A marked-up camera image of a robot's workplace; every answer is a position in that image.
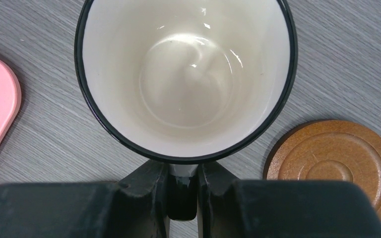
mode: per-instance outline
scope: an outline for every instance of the wood grain surface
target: wood grain surface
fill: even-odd
[[[0,183],[119,180],[146,159],[107,134],[87,108],[73,63],[83,0],[0,0],[0,59],[16,73],[21,110],[0,146]],[[381,136],[381,0],[289,0],[299,39],[292,94],[256,142],[220,161],[258,179],[273,144],[314,119],[345,119]],[[196,221],[171,237],[196,237]]]

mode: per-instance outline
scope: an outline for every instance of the gray wooden tabletop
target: gray wooden tabletop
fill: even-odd
[[[146,159],[98,124],[75,75],[73,41],[83,0],[0,0],[0,59],[16,73],[22,107],[0,146],[0,183],[119,180]],[[255,143],[220,161],[258,179],[265,157],[292,127],[347,119],[381,136],[381,0],[289,0],[299,66],[278,119]],[[196,237],[196,221],[171,237]]]

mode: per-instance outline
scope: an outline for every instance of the brown lid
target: brown lid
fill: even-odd
[[[296,127],[272,149],[263,175],[352,181],[381,219],[381,137],[354,122],[323,120]]]

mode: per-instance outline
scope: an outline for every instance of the wooden coaster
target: wooden coaster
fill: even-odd
[[[381,137],[357,123],[322,120],[296,127],[272,149],[263,175],[354,182],[381,219]]]

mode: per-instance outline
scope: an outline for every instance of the mug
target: mug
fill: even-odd
[[[106,131],[184,177],[256,140],[297,67],[286,0],[86,0],[74,50]]]

